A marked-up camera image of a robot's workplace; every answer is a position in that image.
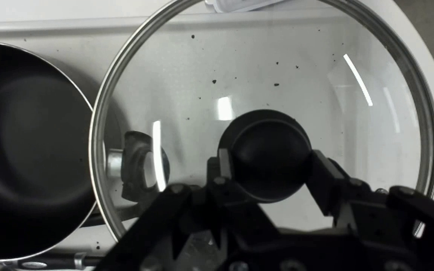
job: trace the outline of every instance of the pan handle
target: pan handle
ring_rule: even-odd
[[[19,261],[20,270],[85,270],[97,267],[103,257],[87,254],[47,254],[37,258]]]

